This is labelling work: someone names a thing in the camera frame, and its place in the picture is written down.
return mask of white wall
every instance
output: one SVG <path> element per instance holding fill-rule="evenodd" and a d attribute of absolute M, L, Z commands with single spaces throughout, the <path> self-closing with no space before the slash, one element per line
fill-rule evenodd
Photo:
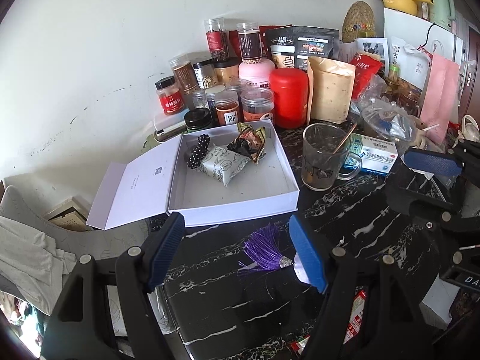
<path fill-rule="evenodd" d="M 167 60 L 206 50 L 204 19 L 341 29 L 355 1 L 16 0 L 0 25 L 0 178 L 39 212 L 92 202 L 152 132 Z M 381 35 L 382 1 L 363 1 Z"/>

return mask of metal screw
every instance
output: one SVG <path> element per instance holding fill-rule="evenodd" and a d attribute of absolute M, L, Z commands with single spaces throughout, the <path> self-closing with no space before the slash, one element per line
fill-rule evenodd
<path fill-rule="evenodd" d="M 452 215 L 450 215 L 449 212 L 445 211 L 443 214 L 442 214 L 442 220 L 444 222 L 449 222 L 450 219 L 452 219 Z"/>
<path fill-rule="evenodd" d="M 343 257 L 347 253 L 342 247 L 334 247 L 332 249 L 333 256 Z"/>
<path fill-rule="evenodd" d="M 458 264 L 460 264 L 462 262 L 462 258 L 463 258 L 462 252 L 456 251 L 453 254 L 453 263 L 457 266 Z"/>
<path fill-rule="evenodd" d="M 395 262 L 395 259 L 392 256 L 390 256 L 389 254 L 386 254 L 385 256 L 383 256 L 382 260 L 388 266 L 391 266 Z"/>
<path fill-rule="evenodd" d="M 132 246 L 130 249 L 128 249 L 128 255 L 131 257 L 138 256 L 142 252 L 142 249 L 140 249 L 138 246 Z"/>
<path fill-rule="evenodd" d="M 90 256 L 89 254 L 84 254 L 80 257 L 78 261 L 80 262 L 80 264 L 87 264 L 90 262 L 90 260 L 92 260 L 92 256 Z"/>

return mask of black lid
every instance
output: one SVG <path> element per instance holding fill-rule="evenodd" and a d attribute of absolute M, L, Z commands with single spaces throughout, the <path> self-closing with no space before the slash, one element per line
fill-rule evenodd
<path fill-rule="evenodd" d="M 191 130 L 205 127 L 212 122 L 210 110 L 207 108 L 195 108 L 193 111 L 188 111 L 183 117 L 185 124 Z"/>
<path fill-rule="evenodd" d="M 213 62 L 213 66 L 215 69 L 231 68 L 232 66 L 240 65 L 240 62 L 240 58 L 233 56 L 223 62 Z"/>
<path fill-rule="evenodd" d="M 173 76 L 165 77 L 164 79 L 161 79 L 160 81 L 157 81 L 155 83 L 155 86 L 157 87 L 157 90 L 159 89 L 164 89 L 166 87 L 169 87 L 170 85 L 175 84 L 175 78 Z"/>
<path fill-rule="evenodd" d="M 194 69 L 200 69 L 202 66 L 211 65 L 212 63 L 212 59 L 200 59 L 192 63 L 192 66 Z"/>

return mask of red canister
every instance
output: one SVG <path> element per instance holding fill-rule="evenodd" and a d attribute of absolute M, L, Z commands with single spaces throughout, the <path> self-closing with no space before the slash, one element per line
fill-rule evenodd
<path fill-rule="evenodd" d="M 303 126 L 307 119 L 308 75 L 294 67 L 270 73 L 270 89 L 275 92 L 275 124 L 283 128 Z"/>

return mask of chair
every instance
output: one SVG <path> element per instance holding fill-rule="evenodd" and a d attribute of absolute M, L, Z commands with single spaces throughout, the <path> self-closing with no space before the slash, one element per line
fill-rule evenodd
<path fill-rule="evenodd" d="M 38 216 L 27 206 L 15 186 L 8 186 L 0 202 L 0 215 L 5 218 L 33 227 L 56 241 L 57 249 L 74 253 L 77 259 L 83 254 L 90 254 L 96 260 L 117 257 L 131 246 L 141 246 L 148 236 L 146 221 L 138 221 L 111 230 L 102 231 L 70 231 L 58 227 Z M 65 283 L 68 275 L 62 280 Z M 116 286 L 109 286 L 110 313 L 115 335 L 126 336 L 122 312 Z M 0 272 L 0 291 L 25 300 L 17 286 L 5 278 Z M 157 288 L 149 295 L 155 317 L 164 334 L 175 330 L 166 304 L 162 301 L 162 289 Z"/>

